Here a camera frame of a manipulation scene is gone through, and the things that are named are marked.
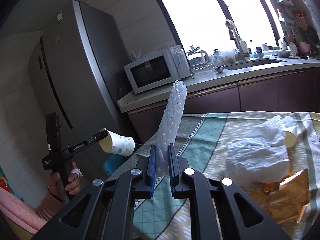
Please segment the pink sleeved left forearm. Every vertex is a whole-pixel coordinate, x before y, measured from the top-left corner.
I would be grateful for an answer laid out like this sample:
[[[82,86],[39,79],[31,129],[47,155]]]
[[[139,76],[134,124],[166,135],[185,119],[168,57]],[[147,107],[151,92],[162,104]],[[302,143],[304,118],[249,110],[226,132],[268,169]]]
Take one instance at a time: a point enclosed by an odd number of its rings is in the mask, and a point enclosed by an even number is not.
[[[41,204],[33,208],[12,193],[1,188],[1,212],[3,215],[33,235],[62,208],[63,203],[55,199],[49,192],[47,192]]]

